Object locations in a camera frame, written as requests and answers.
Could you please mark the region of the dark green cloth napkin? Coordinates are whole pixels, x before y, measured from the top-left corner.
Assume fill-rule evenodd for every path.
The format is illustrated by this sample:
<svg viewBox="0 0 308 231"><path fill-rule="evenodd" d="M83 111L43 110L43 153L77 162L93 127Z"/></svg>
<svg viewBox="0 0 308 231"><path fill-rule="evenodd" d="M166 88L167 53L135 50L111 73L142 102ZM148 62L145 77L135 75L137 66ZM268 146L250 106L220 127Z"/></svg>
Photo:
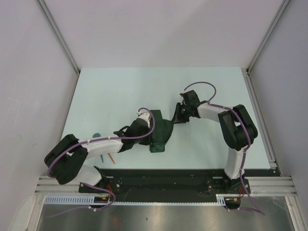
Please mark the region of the dark green cloth napkin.
<svg viewBox="0 0 308 231"><path fill-rule="evenodd" d="M151 112L154 116L155 126L150 135L149 150L151 153L162 153L172 135L174 124L170 120L164 119L160 110L151 110Z"/></svg>

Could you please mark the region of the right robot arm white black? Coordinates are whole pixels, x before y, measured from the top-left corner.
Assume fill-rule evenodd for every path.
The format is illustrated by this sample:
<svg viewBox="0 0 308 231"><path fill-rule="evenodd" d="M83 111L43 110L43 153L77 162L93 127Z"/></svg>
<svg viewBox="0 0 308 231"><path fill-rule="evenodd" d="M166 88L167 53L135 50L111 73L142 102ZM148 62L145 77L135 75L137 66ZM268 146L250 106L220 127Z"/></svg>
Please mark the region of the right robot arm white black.
<svg viewBox="0 0 308 231"><path fill-rule="evenodd" d="M258 130L247 109L242 104L227 107L199 100L193 90L181 93L182 101L176 104L172 123L183 124L191 117L218 122L223 139L228 146L228 158L222 177L222 188L235 192L244 182L246 153L258 136Z"/></svg>

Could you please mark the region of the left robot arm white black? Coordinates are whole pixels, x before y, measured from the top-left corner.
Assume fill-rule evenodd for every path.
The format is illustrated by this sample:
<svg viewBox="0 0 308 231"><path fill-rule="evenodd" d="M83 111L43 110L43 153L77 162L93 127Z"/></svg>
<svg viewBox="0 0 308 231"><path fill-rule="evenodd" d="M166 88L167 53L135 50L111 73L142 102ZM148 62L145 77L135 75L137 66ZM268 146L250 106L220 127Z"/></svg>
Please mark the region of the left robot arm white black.
<svg viewBox="0 0 308 231"><path fill-rule="evenodd" d="M106 180L95 167L88 167L84 162L103 154L130 150L150 137L155 127L154 118L141 115L130 126L115 131L113 137L80 140L68 134L46 155L47 175L55 178L60 185L77 180L89 184L95 192L102 192L106 188Z"/></svg>

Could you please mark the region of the teal plastic utensil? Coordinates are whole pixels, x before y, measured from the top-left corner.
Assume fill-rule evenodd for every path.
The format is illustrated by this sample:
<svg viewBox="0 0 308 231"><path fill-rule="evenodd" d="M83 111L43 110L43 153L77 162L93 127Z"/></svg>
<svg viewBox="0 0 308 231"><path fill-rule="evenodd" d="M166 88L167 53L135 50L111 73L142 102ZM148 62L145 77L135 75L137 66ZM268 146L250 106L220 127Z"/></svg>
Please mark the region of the teal plastic utensil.
<svg viewBox="0 0 308 231"><path fill-rule="evenodd" d="M101 135L100 135L100 133L94 133L93 134L93 138L99 138ZM102 161L102 163L104 163L104 160L103 160L103 156L102 155L100 155L100 158L101 158L101 161Z"/></svg>

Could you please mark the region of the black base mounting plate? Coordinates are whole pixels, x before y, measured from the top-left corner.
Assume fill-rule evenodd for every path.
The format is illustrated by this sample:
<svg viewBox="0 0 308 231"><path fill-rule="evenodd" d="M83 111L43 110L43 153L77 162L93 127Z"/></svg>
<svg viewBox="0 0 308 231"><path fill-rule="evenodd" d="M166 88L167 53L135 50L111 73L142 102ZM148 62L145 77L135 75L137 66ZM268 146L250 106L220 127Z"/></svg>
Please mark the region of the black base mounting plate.
<svg viewBox="0 0 308 231"><path fill-rule="evenodd" d="M112 191L120 202L213 202L217 194L251 192L247 177L280 177L276 169L249 169L244 173L244 183L226 188L222 169L100 169L99 172L103 178L96 188L81 182L78 193L99 194L103 188Z"/></svg>

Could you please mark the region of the right aluminium table rail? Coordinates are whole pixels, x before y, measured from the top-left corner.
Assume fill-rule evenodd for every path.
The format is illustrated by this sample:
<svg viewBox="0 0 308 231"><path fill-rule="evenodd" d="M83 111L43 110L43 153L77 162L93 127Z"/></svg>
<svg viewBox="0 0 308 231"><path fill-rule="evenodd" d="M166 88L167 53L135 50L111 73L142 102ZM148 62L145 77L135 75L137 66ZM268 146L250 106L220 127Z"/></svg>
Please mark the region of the right aluminium table rail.
<svg viewBox="0 0 308 231"><path fill-rule="evenodd" d="M277 158L275 155L275 151L269 136L269 132L265 123L265 118L261 110L261 104L257 98L256 90L253 86L253 82L250 74L245 68L241 69L242 75L244 77L244 81L246 84L246 88L250 97L250 101L252 103L252 107L257 119L258 130L262 138L263 145L265 147L265 151L268 157L269 166L271 169L279 169L279 165L277 162Z"/></svg>

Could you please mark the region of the front aluminium extrusion rail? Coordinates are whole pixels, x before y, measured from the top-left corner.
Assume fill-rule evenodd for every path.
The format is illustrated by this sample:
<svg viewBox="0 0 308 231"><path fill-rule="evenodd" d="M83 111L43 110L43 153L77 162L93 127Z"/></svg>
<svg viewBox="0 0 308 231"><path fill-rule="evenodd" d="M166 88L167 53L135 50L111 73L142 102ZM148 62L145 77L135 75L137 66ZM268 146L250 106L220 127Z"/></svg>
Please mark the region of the front aluminium extrusion rail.
<svg viewBox="0 0 308 231"><path fill-rule="evenodd" d="M291 177L247 177L252 196L297 196ZM35 194L77 195L79 183L72 181L60 185L55 179L42 176L38 180Z"/></svg>

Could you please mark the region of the right aluminium frame post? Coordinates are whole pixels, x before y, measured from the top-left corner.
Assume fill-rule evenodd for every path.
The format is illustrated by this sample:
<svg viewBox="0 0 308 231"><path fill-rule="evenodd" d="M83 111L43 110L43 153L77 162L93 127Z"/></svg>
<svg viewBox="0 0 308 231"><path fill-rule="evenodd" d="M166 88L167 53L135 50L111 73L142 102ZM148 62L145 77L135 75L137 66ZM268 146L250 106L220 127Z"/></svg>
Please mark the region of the right aluminium frame post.
<svg viewBox="0 0 308 231"><path fill-rule="evenodd" d="M257 61L259 60L260 56L262 55L266 45L270 41L271 37L273 36L275 30L277 29L280 21L282 20L287 8L289 7L292 0L283 0L275 13L273 20L271 21L264 37L261 40L256 52L254 53L248 67L245 69L246 73L249 75L253 70L254 66L256 65Z"/></svg>

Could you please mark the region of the aluminium frame post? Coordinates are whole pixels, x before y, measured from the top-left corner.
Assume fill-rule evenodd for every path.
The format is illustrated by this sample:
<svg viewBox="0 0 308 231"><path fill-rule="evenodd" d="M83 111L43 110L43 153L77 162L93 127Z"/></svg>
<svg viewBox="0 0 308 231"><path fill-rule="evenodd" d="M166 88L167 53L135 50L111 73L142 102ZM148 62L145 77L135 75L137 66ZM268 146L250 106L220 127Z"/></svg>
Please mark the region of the aluminium frame post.
<svg viewBox="0 0 308 231"><path fill-rule="evenodd" d="M35 0L36 4L38 5L42 15L44 16L47 24L49 25L51 32L55 36L60 48L62 49L64 55L66 56L69 64L73 68L74 72L77 74L77 76L80 75L80 68L77 65L77 62L75 58L73 57L73 54L67 44L67 42L64 39L64 36L62 35L46 1L44 0Z"/></svg>
<svg viewBox="0 0 308 231"><path fill-rule="evenodd" d="M253 70L254 66L256 65L257 61L259 60L260 56L262 55L266 45L270 41L271 37L273 36L275 30L277 29L280 21L282 20L287 8L289 7L292 0L283 0L275 13L273 20L271 21L264 37L261 40L256 52L254 53L248 67L245 69L246 73L249 75Z"/></svg>

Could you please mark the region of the left aluminium frame post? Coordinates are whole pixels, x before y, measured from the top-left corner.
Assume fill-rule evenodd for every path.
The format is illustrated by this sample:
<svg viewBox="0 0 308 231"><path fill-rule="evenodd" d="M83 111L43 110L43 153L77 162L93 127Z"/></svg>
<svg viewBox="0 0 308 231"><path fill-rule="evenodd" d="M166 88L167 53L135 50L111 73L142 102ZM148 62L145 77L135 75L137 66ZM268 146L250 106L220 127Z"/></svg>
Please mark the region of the left aluminium frame post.
<svg viewBox="0 0 308 231"><path fill-rule="evenodd" d="M80 68L77 65L77 62L75 58L73 57L73 54L67 44L67 42L64 39L64 36L62 35L46 1L44 0L35 0L36 4L38 5L42 15L44 16L47 24L49 25L51 32L55 36L60 48L62 49L64 55L66 56L69 64L73 68L74 72L77 74L77 76L80 75Z"/></svg>

